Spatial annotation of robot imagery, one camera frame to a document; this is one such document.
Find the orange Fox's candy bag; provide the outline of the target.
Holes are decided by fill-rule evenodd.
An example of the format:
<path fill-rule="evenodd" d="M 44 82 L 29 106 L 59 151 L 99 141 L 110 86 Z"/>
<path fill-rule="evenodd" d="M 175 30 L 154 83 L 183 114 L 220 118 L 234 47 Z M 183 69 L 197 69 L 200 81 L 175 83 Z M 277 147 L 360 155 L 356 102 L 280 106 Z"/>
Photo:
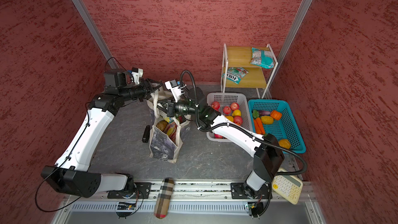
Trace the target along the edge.
<path fill-rule="evenodd" d="M 176 122 L 169 123 L 164 129 L 164 133 L 171 139 L 172 136 L 176 133 L 178 125 Z"/>

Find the brown kiwi fruit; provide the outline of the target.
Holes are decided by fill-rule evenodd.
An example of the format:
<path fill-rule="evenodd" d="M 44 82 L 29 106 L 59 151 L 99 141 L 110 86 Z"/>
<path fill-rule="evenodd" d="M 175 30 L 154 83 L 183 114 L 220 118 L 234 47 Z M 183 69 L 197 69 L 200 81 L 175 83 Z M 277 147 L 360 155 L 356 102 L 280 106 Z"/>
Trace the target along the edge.
<path fill-rule="evenodd" d="M 160 130 L 160 131 L 164 131 L 166 129 L 166 127 L 168 126 L 168 122 L 165 120 L 161 120 L 157 123 L 156 127 Z"/>

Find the cream canvas tote bag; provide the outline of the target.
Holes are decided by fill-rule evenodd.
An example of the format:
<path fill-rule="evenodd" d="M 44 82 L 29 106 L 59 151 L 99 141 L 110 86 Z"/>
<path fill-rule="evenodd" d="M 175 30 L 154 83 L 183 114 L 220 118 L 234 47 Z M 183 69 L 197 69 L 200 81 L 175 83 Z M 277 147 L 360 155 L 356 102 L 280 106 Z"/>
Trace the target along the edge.
<path fill-rule="evenodd" d="M 176 163 L 183 146 L 183 139 L 188 136 L 191 130 L 191 116 L 168 117 L 165 113 L 157 109 L 157 103 L 167 98 L 172 99 L 172 93 L 160 88 L 147 100 L 151 118 L 149 139 L 150 157 L 169 163 Z M 171 139 L 156 127 L 157 123 L 161 120 L 165 120 L 168 123 L 176 122 L 178 125 L 177 131 Z"/>

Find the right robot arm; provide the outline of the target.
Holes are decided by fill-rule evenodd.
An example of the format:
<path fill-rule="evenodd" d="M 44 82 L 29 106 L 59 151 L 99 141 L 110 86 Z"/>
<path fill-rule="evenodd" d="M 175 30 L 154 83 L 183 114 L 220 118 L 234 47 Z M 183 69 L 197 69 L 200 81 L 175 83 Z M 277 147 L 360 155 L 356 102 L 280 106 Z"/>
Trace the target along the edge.
<path fill-rule="evenodd" d="M 253 169 L 243 183 L 243 191 L 248 198 L 260 197 L 261 188 L 265 183 L 273 181 L 285 158 L 275 136 L 264 136 L 244 129 L 207 103 L 194 104 L 193 101 L 174 102 L 166 99 L 157 103 L 156 107 L 169 117 L 176 114 L 192 115 L 200 131 L 220 135 L 250 154 L 254 159 Z"/>

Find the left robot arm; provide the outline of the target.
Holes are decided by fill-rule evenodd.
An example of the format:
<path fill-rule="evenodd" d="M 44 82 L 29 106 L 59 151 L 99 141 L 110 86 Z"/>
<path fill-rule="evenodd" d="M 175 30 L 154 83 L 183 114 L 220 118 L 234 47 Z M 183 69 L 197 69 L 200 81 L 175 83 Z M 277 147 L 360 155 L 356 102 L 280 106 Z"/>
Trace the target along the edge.
<path fill-rule="evenodd" d="M 111 88 L 93 97 L 88 105 L 83 124 L 63 155 L 53 166 L 45 166 L 43 180 L 56 192 L 90 198 L 98 192 L 114 192 L 123 198 L 137 195 L 130 174 L 90 173 L 94 152 L 109 124 L 127 101 L 143 101 L 160 89 L 162 84 L 141 79 L 139 85 Z"/>

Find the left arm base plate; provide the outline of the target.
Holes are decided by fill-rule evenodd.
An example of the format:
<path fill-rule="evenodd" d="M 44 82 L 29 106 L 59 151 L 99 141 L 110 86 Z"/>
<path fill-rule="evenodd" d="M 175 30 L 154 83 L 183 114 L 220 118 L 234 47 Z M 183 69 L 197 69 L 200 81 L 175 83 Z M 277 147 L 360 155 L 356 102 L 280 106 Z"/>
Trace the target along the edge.
<path fill-rule="evenodd" d="M 134 200 L 148 199 L 151 191 L 152 183 L 137 182 L 133 184 L 133 189 L 128 191 L 109 191 L 108 199 Z"/>

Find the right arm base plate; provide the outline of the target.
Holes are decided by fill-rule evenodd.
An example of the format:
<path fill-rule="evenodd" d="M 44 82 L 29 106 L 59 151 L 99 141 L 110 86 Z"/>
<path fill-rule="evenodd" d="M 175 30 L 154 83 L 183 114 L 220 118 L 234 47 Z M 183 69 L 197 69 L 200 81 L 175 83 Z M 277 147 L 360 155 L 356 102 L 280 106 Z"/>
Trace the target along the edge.
<path fill-rule="evenodd" d="M 230 183 L 230 189 L 232 199 L 267 200 L 268 198 L 273 198 L 268 184 L 263 184 L 259 190 L 255 191 L 247 186 L 246 183 Z"/>

